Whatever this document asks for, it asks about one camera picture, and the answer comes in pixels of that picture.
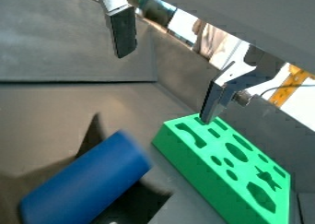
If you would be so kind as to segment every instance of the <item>green foam block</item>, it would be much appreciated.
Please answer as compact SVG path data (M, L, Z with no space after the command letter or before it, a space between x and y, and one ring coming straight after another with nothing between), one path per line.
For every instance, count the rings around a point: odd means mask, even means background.
M290 176L216 117L164 122L151 144L230 224L288 224Z

